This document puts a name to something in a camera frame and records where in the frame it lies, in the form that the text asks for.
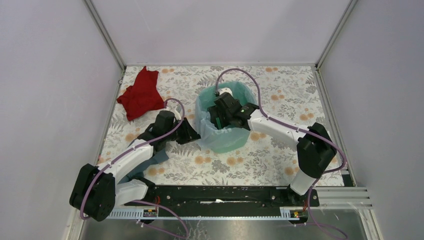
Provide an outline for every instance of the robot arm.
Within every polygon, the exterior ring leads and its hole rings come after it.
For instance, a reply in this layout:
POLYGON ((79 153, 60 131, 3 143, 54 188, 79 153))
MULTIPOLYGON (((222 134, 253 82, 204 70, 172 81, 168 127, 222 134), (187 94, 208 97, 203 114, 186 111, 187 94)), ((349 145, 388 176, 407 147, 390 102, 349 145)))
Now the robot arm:
MULTIPOLYGON (((307 192, 316 179, 321 177, 336 155, 336 150, 322 140, 269 120, 261 113, 257 105, 247 103, 241 106, 240 102, 234 99, 230 92, 221 92, 214 102, 215 106, 208 108, 208 111, 211 115, 211 122, 218 129, 233 125, 237 128, 261 132, 285 142, 293 149, 297 149, 300 170, 288 187, 288 191, 291 191, 290 196, 295 201, 296 198, 307 192)), ((308 128, 309 131, 330 140, 327 131, 319 123, 310 127, 305 125, 298 125, 298 127, 301 129, 308 128)), ((101 173, 97 179, 84 207, 84 213, 90 217, 97 221, 104 220, 114 206, 145 198, 148 186, 144 182, 133 179, 130 182, 119 184, 121 179, 132 169, 163 150, 169 141, 185 144, 199 138, 200 136, 192 129, 187 119, 181 120, 179 114, 175 111, 161 111, 155 122, 149 125, 145 132, 140 134, 121 154, 122 158, 119 161, 104 162, 98 166, 86 164, 81 168, 69 199, 70 205, 81 209, 87 189, 99 173, 99 169, 109 165, 110 167, 101 173), (179 121, 183 121, 180 127, 167 137, 136 147, 169 133, 179 121)))
MULTIPOLYGON (((269 120, 270 116, 264 116, 257 105, 248 102, 242 106, 238 99, 233 98, 229 89, 220 89, 219 96, 214 102, 215 106, 209 107, 208 111, 211 122, 218 129, 233 125, 249 131, 264 133, 297 150, 300 170, 289 187, 299 196, 304 195, 315 180, 321 177, 336 155, 336 149, 328 143, 269 120)), ((309 131, 331 141, 325 127, 319 123, 314 123, 312 126, 297 125, 279 117, 271 117, 280 122, 297 126, 299 129, 309 129, 309 131)))
POLYGON ((121 153, 119 161, 103 162, 97 166, 86 164, 79 171, 72 194, 69 199, 71 206, 81 209, 83 198, 90 183, 99 173, 99 169, 108 167, 97 179, 84 207, 84 213, 96 221, 104 220, 115 206, 120 206, 134 200, 143 199, 147 193, 146 183, 132 179, 129 182, 119 183, 131 170, 149 160, 153 155, 165 149, 166 143, 176 141, 186 144, 199 139, 200 136, 190 126, 186 118, 181 119, 175 110, 162 110, 154 123, 150 124, 145 132, 140 134, 131 145, 121 153), (141 144, 163 136, 174 129, 182 121, 178 129, 172 134, 150 144, 141 144))

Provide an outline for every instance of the green plastic bag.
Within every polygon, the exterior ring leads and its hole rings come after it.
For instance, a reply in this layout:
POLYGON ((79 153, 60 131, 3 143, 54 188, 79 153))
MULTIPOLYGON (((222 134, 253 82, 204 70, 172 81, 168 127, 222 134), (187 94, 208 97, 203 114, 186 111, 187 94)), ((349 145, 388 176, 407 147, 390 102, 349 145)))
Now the green plastic bag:
MULTIPOLYGON (((224 82, 219 84, 218 88, 231 89, 232 96, 235 99, 239 99, 242 106, 246 103, 257 104, 252 90, 242 82, 224 82)), ((250 132, 244 128, 237 128, 232 125, 218 130, 211 123, 211 115, 208 112, 208 107, 215 105, 215 98, 215 85, 207 87, 200 92, 196 99, 194 128, 200 134, 197 144, 201 148, 211 149, 215 153, 222 154, 243 147, 248 141, 250 132)))

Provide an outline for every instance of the floral mat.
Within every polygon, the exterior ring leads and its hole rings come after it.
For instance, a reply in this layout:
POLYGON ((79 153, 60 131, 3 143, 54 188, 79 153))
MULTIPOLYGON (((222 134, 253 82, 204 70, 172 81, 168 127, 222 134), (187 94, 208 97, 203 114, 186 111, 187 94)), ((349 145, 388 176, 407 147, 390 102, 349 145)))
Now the floral mat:
MULTIPOLYGON (((142 66, 126 69, 119 95, 134 84, 142 66)), ((195 102, 200 91, 215 84, 218 75, 230 66, 150 66, 159 71, 157 90, 163 99, 179 99, 192 126, 195 102)), ((257 80, 264 110, 294 123, 311 126, 328 124, 321 105, 311 67, 309 66, 241 66, 257 80)), ((245 83, 257 95, 254 83, 239 71, 223 76, 225 82, 245 83)), ((121 104, 116 104, 99 162, 117 156, 129 143, 155 121, 159 111, 149 111, 128 122, 121 104)), ((297 153, 285 143, 259 132, 251 132, 245 146, 217 154, 201 149, 195 142, 166 146, 169 160, 150 166, 145 177, 162 185, 249 185, 287 186, 299 171, 297 153)), ((338 166, 333 159, 328 169, 338 166)), ((343 186, 342 175, 333 172, 322 176, 318 186, 343 186)))

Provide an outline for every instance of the floor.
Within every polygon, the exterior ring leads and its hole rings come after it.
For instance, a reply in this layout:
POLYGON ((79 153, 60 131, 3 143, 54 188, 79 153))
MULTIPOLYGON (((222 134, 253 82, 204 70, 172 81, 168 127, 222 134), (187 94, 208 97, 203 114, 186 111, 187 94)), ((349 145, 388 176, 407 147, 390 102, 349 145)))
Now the floor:
MULTIPOLYGON (((119 95, 132 85, 143 66, 129 66, 119 95)), ((150 66, 159 71, 157 90, 163 99, 181 100, 190 124, 194 125, 195 101, 199 92, 212 86, 218 75, 231 66, 150 66)), ((256 78, 260 85, 264 110, 274 116, 294 123, 312 125, 327 124, 310 66, 241 66, 256 78)), ((238 71, 231 71, 223 80, 245 83, 257 94, 249 78, 238 71)), ((128 144, 155 121, 159 111, 150 111, 128 122, 121 104, 116 104, 110 126, 99 156, 104 162, 117 156, 128 144)), ((163 185, 246 185, 287 186, 299 170, 296 151, 283 142, 259 132, 251 132, 244 147, 217 154, 201 149, 195 142, 178 145, 168 143, 169 160, 150 166, 145 176, 163 185)), ((338 166, 334 159, 328 169, 338 166)), ((325 174, 318 186, 343 186, 340 172, 325 174)))
MULTIPOLYGON (((367 239, 363 219, 355 210, 317 209, 313 210, 313 215, 319 223, 330 224, 343 230, 350 240, 367 239)), ((293 227, 291 223, 283 220, 185 220, 185 224, 189 230, 189 240, 329 239, 318 227, 293 227)), ((186 234, 181 223, 176 220, 155 220, 151 225, 181 236, 186 234)), ((146 236, 148 239, 157 240, 181 239, 148 227, 141 228, 135 220, 122 219, 106 219, 101 222, 90 219, 84 225, 80 239, 138 240, 146 236)))

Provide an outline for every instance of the gray wall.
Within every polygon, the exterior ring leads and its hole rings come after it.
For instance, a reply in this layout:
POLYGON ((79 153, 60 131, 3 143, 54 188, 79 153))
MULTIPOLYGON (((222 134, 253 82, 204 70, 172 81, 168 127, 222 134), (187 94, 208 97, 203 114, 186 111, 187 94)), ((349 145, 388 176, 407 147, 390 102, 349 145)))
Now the gray wall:
POLYGON ((386 240, 424 239, 424 1, 361 0, 322 68, 386 240))
POLYGON ((82 0, 0 1, 0 235, 58 240, 120 70, 82 0))
POLYGON ((349 0, 93 0, 127 64, 315 63, 349 0))

